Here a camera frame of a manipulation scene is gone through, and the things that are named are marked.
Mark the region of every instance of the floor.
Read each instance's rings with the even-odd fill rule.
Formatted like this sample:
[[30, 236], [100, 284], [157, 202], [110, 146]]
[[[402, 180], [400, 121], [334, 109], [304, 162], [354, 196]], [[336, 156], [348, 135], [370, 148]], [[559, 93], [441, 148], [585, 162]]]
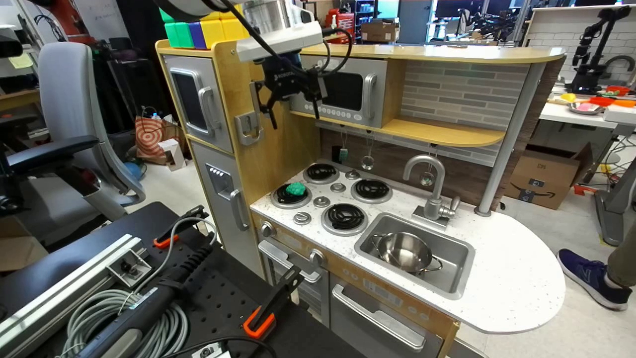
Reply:
[[[185, 212], [199, 202], [207, 202], [193, 164], [179, 170], [149, 164], [143, 184], [147, 192], [145, 202], [163, 200], [175, 212]], [[612, 252], [612, 246], [604, 244], [598, 236], [592, 196], [571, 194], [559, 210], [515, 198], [503, 198], [503, 202], [507, 206], [503, 212], [533, 228], [555, 252], [567, 246], [598, 260], [606, 260]], [[567, 300], [549, 323], [523, 333], [483, 333], [463, 323], [459, 339], [489, 358], [632, 358], [636, 355], [634, 331], [636, 298], [630, 300], [626, 312], [610, 312], [567, 278]]]

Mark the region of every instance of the stainless steel sink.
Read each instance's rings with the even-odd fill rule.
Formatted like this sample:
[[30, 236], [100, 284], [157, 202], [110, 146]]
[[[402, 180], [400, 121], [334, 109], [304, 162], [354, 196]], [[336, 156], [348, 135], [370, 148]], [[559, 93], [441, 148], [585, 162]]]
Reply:
[[[400, 266], [390, 264], [388, 260], [382, 258], [380, 246], [382, 238], [386, 234], [400, 234], [400, 232], [412, 232], [426, 240], [426, 244], [433, 252], [431, 268], [422, 272], [422, 274], [412, 274]], [[447, 298], [459, 298], [465, 282], [471, 272], [475, 248], [463, 240], [457, 240], [449, 234], [435, 232], [429, 228], [424, 228], [420, 224], [414, 224], [410, 220], [404, 220], [394, 214], [380, 214], [376, 220], [366, 228], [362, 238], [356, 242], [356, 250], [378, 264], [384, 264], [408, 278], [412, 278], [418, 284], [424, 284]]]

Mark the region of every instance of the cardboard box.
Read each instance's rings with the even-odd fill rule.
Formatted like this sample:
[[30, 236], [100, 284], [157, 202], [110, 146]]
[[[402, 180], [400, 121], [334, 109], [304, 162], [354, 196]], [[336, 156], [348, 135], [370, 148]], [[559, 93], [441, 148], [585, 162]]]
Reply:
[[396, 41], [398, 39], [398, 23], [396, 21], [370, 21], [360, 25], [362, 41]]
[[20, 270], [46, 254], [40, 240], [18, 218], [0, 216], [0, 272]]
[[573, 182], [581, 180], [590, 164], [590, 144], [585, 144], [579, 152], [529, 144], [511, 174], [505, 194], [559, 208]]

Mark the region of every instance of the office chair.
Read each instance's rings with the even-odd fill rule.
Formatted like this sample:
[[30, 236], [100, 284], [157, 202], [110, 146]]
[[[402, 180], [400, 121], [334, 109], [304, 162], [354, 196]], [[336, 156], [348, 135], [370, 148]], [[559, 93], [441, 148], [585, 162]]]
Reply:
[[98, 143], [74, 154], [72, 162], [98, 174], [100, 190], [82, 192], [60, 176], [36, 176], [24, 188], [30, 210], [20, 220], [44, 244], [68, 238], [96, 216], [110, 220], [125, 214], [127, 204], [145, 198], [141, 182], [113, 150], [102, 117], [94, 79], [92, 49], [84, 43], [46, 43], [38, 59], [40, 103], [52, 141], [92, 135]]

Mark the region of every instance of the toy kitchen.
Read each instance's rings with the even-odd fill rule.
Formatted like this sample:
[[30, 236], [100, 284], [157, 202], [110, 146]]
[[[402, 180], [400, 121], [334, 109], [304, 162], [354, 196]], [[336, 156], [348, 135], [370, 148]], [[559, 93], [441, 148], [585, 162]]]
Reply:
[[493, 210], [563, 51], [356, 45], [350, 99], [316, 119], [292, 97], [276, 129], [235, 41], [157, 53], [225, 248], [270, 282], [298, 266], [298, 302], [362, 353], [447, 355], [459, 323], [525, 331], [563, 306], [551, 248]]

